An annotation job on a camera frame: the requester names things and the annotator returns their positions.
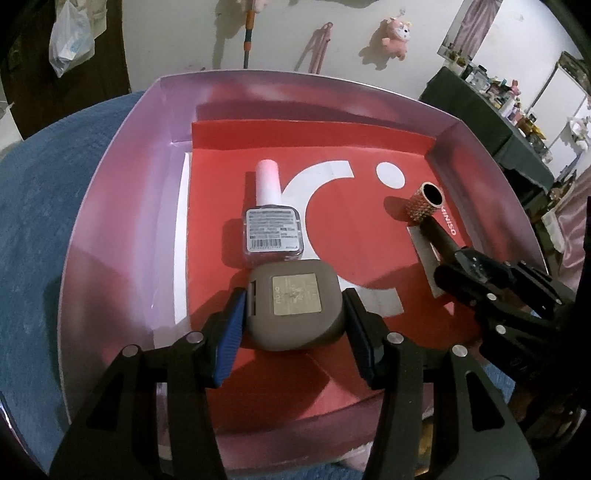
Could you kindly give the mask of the black nail polish bottle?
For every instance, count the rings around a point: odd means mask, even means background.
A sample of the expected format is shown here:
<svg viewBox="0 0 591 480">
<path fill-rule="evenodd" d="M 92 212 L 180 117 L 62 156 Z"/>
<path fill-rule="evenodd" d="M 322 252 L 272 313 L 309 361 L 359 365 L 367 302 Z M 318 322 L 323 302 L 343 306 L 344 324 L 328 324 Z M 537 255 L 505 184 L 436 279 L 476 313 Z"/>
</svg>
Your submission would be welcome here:
<svg viewBox="0 0 591 480">
<path fill-rule="evenodd" d="M 432 216 L 426 217 L 419 225 L 423 236 L 433 245 L 445 263 L 452 262 L 461 247 Z"/>
</svg>

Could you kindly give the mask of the gold studded ring cylinder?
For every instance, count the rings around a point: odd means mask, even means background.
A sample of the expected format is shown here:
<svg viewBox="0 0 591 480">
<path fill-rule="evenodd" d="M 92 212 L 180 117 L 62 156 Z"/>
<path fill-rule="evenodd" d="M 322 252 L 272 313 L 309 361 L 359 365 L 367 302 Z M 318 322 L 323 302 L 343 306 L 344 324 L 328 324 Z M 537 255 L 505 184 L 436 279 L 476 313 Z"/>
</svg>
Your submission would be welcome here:
<svg viewBox="0 0 591 480">
<path fill-rule="evenodd" d="M 424 182 L 406 203 L 406 212 L 415 223 L 441 210 L 445 203 L 443 191 L 434 183 Z"/>
</svg>

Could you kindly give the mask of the brown square compact case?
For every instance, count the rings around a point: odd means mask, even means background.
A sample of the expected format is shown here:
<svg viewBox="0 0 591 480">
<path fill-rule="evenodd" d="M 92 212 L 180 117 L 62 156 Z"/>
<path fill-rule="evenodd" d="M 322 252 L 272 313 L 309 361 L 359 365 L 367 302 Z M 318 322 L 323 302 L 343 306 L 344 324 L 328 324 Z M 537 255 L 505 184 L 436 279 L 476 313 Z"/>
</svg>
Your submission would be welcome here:
<svg viewBox="0 0 591 480">
<path fill-rule="evenodd" d="M 318 259 L 260 265 L 249 275 L 245 328 L 266 351 L 308 349 L 344 333 L 338 275 Z"/>
</svg>

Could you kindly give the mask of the pink cap nail polish bottle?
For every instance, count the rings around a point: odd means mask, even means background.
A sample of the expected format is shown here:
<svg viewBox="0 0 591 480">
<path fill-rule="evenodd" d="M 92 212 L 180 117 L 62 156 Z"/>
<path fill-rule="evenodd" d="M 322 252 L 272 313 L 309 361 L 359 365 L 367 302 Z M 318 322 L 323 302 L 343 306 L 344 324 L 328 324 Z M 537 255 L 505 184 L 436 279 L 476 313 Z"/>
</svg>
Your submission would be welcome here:
<svg viewBox="0 0 591 480">
<path fill-rule="evenodd" d="M 297 260 L 304 253 L 301 216 L 281 199 L 276 161 L 256 164 L 256 205 L 243 215 L 243 255 L 249 266 Z"/>
</svg>

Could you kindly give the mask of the pink curtain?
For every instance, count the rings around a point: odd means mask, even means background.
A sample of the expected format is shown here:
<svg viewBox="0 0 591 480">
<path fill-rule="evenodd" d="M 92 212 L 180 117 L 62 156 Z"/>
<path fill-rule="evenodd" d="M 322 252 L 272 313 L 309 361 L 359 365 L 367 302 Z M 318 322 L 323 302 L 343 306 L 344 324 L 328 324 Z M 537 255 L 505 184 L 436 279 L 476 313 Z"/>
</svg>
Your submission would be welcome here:
<svg viewBox="0 0 591 480">
<path fill-rule="evenodd" d="M 574 292 L 578 289 L 585 259 L 583 243 L 587 220 L 587 198 L 591 190 L 590 176 L 590 168 L 587 168 L 556 209 L 558 225 L 564 239 L 558 278 Z"/>
</svg>

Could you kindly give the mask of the dark cloth side table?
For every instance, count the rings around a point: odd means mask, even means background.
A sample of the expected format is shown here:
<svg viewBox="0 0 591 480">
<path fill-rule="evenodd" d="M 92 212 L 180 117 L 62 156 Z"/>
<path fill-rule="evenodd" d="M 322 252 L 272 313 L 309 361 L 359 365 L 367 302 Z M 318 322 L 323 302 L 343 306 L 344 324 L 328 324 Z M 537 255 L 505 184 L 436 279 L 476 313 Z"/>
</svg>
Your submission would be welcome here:
<svg viewBox="0 0 591 480">
<path fill-rule="evenodd" d="M 548 193 L 554 177 L 522 133 L 468 83 L 443 67 L 432 77 L 420 100 L 462 120 L 508 175 L 518 198 Z"/>
</svg>

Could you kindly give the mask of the pink cardboard box tray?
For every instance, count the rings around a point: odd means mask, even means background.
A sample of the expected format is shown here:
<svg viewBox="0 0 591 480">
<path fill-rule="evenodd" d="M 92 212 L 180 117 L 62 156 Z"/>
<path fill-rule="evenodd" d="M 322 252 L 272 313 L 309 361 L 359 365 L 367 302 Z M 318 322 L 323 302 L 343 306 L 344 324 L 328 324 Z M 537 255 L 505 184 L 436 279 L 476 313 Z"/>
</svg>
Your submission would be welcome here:
<svg viewBox="0 0 591 480">
<path fill-rule="evenodd" d="M 64 479 L 221 479 L 334 460 L 372 440 L 384 388 L 346 311 L 447 354 L 480 333 L 435 284 L 406 204 L 436 194 L 459 244 L 543 267 L 478 138 L 424 103 L 286 72 L 156 80 L 103 155 L 60 292 Z"/>
</svg>

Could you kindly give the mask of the blue textured table mat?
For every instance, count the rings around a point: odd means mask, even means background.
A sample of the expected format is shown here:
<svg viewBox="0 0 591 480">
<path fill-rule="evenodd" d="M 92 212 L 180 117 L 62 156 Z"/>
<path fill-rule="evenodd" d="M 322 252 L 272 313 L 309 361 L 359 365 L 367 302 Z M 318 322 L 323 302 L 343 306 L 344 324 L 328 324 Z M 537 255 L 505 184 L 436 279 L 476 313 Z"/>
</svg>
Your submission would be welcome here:
<svg viewBox="0 0 591 480">
<path fill-rule="evenodd" d="M 57 313 L 69 239 L 96 167 L 140 96 L 69 115 L 1 161 L 1 402 L 41 473 L 68 427 Z"/>
</svg>

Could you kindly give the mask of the dark wooden door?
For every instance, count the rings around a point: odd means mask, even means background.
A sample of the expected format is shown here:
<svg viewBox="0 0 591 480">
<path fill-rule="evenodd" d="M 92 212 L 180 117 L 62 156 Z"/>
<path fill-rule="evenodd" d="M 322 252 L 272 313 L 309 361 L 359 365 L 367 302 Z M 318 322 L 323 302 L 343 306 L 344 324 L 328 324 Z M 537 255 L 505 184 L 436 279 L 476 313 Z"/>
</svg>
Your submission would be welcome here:
<svg viewBox="0 0 591 480">
<path fill-rule="evenodd" d="M 1 112 L 26 139 L 131 91 L 120 1 L 3 1 Z"/>
</svg>

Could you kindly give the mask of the white plastic bag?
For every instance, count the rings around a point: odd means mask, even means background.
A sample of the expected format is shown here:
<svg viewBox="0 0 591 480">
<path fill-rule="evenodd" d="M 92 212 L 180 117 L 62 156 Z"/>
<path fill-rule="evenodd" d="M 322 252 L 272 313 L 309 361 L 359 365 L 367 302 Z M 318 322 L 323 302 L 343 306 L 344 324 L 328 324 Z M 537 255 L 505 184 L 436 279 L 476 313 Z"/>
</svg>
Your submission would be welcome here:
<svg viewBox="0 0 591 480">
<path fill-rule="evenodd" d="M 89 60 L 95 40 L 86 1 L 65 1 L 57 12 L 49 41 L 49 62 L 58 78 Z"/>
</svg>

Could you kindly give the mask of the pink plush toy on wall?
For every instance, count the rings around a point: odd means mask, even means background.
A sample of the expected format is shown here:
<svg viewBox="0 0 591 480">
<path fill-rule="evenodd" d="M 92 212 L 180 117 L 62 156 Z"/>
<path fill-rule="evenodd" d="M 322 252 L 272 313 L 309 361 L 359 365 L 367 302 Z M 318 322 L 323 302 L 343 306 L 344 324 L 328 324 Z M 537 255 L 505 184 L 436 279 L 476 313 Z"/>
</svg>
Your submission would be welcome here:
<svg viewBox="0 0 591 480">
<path fill-rule="evenodd" d="M 411 38 L 411 26 L 409 21 L 391 17 L 386 22 L 386 36 L 382 38 L 383 50 L 392 58 L 400 61 L 406 59 L 408 42 Z"/>
</svg>

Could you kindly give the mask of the pink hanger on wall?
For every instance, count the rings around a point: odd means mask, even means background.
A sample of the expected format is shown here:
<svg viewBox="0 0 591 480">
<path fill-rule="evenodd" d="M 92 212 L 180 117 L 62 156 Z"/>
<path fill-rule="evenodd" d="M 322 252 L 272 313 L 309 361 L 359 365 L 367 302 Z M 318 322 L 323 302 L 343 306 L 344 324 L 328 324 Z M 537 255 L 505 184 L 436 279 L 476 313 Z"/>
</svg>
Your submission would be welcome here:
<svg viewBox="0 0 591 480">
<path fill-rule="evenodd" d="M 308 40 L 308 44 L 305 45 L 304 51 L 300 59 L 298 59 L 297 65 L 295 65 L 295 70 L 300 70 L 305 58 L 310 57 L 308 73 L 315 75 L 321 74 L 325 54 L 332 40 L 332 27 L 334 27 L 334 23 L 327 22 L 312 33 L 311 39 Z"/>
</svg>

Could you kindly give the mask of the orange handled mop stick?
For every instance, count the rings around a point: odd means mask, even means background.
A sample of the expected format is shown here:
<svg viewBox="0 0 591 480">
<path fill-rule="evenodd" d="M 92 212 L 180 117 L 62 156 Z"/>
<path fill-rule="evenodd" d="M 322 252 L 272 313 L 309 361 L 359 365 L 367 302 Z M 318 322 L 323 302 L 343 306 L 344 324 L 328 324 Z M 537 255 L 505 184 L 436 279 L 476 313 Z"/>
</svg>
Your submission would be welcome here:
<svg viewBox="0 0 591 480">
<path fill-rule="evenodd" d="M 254 1 L 247 0 L 245 2 L 245 39 L 243 40 L 243 62 L 242 68 L 249 68 L 249 54 L 252 49 L 252 32 L 254 27 L 254 20 L 256 20 L 256 9 L 254 8 Z"/>
</svg>

